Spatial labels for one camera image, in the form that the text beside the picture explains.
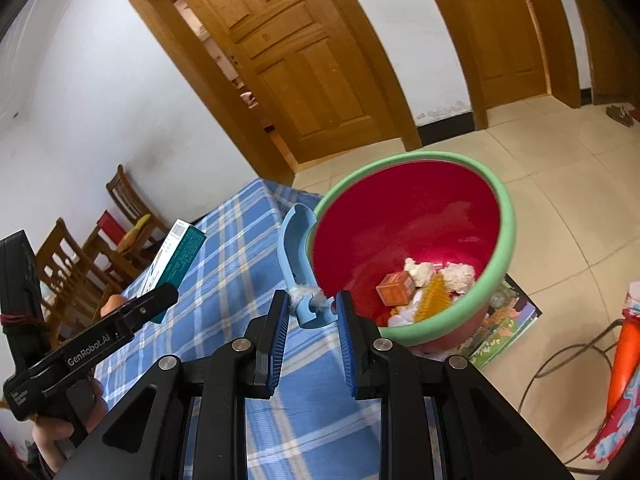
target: orange tube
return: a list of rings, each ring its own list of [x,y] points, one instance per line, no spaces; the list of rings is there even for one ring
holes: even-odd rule
[[[640,362],[640,322],[627,318],[622,325],[616,357],[613,361],[607,414],[611,413],[624,394],[626,386],[638,368],[638,362]]]

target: light blue plastic handle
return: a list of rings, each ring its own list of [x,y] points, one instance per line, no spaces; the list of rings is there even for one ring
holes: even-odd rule
[[[284,274],[284,282],[290,289],[295,285],[318,286],[311,264],[306,256],[306,240],[316,223],[316,215],[304,204],[294,204],[282,221],[278,233],[278,261]],[[330,303],[320,312],[309,305],[312,297],[305,296],[296,307],[300,328],[320,328],[337,321]]]

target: plastic bucket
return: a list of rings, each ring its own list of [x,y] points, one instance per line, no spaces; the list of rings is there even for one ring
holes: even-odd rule
[[[384,337],[425,351],[472,336],[511,261],[515,218],[507,190],[484,165],[447,152],[411,152],[361,168],[318,204],[308,254],[327,297],[351,292],[356,312]],[[447,310],[386,327],[389,308],[376,285],[416,262],[471,264],[476,283]]]

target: barcode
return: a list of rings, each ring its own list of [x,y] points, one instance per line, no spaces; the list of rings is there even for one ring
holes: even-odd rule
[[[173,229],[171,229],[171,233],[177,236],[178,238],[182,236],[182,233],[187,227],[181,224],[174,225]]]

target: green bucket rim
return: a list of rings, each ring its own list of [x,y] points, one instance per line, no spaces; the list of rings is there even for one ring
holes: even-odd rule
[[[307,253],[313,268],[312,246],[316,236],[317,225],[331,204],[349,187],[383,168],[389,168],[414,160],[441,160],[465,166],[479,174],[492,188],[500,210],[500,229],[494,252],[489,259],[484,271],[460,300],[456,301],[447,310],[433,317],[405,326],[380,327],[383,337],[398,341],[406,346],[414,346],[432,341],[446,335],[471,319],[478,310],[486,304],[491,295],[496,291],[500,282],[504,279],[509,265],[516,239],[516,220],[513,205],[507,189],[498,177],[484,164],[465,155],[449,152],[409,152],[393,155],[348,174],[336,184],[325,197],[318,203],[315,209],[318,222],[312,229],[307,243]]]

